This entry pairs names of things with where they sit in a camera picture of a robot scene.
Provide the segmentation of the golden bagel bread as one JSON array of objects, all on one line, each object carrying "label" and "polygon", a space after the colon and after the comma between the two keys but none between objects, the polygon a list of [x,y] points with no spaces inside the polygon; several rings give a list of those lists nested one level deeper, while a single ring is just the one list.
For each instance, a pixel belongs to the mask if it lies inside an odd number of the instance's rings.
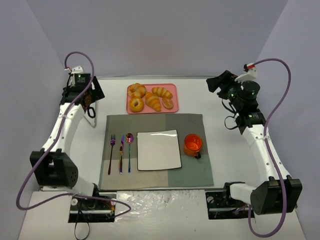
[{"label": "golden bagel bread", "polygon": [[141,112],[144,109],[144,101],[140,97],[133,97],[129,101],[129,109],[133,113]]}]

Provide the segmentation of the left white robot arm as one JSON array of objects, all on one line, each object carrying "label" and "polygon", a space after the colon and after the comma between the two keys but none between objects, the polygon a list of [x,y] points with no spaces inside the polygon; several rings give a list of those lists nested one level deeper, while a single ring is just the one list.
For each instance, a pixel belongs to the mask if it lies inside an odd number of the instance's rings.
[{"label": "left white robot arm", "polygon": [[[91,79],[93,82],[89,89],[72,103]],[[86,119],[91,127],[96,126],[96,102],[104,97],[96,77],[91,77],[80,65],[72,68],[67,86],[63,89],[53,130],[42,148],[33,151],[29,158],[31,165],[36,167],[34,175],[39,186],[58,188],[82,196],[94,196],[98,191],[96,184],[80,176],[77,166],[70,158],[70,151],[82,119]]]}]

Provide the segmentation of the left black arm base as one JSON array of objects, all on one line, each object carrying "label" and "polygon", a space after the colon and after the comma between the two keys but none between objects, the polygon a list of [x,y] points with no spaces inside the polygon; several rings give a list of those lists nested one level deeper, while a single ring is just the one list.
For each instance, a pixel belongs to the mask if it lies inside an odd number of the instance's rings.
[{"label": "left black arm base", "polygon": [[113,223],[115,203],[73,196],[69,207],[69,223]]}]

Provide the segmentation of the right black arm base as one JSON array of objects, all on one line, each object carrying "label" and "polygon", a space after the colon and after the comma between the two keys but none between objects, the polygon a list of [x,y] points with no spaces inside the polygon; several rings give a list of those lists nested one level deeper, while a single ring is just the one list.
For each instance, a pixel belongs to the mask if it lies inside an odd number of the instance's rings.
[{"label": "right black arm base", "polygon": [[205,199],[209,220],[247,219],[248,215],[255,218],[254,211],[249,211],[248,204],[231,198],[230,186],[243,182],[227,182],[223,188],[206,189]]}]

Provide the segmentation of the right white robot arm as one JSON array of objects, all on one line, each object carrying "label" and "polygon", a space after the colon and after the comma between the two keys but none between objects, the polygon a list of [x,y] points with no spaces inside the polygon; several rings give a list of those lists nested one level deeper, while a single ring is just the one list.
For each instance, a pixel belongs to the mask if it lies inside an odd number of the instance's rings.
[{"label": "right white robot arm", "polygon": [[227,182],[224,185],[226,202],[241,201],[250,205],[257,215],[291,213],[303,186],[286,170],[273,146],[264,115],[259,110],[257,95],[260,85],[254,81],[254,69],[237,76],[226,70],[217,77],[206,80],[208,90],[222,100],[228,100],[233,108],[236,128],[247,141],[256,160],[260,185],[244,182]]}]

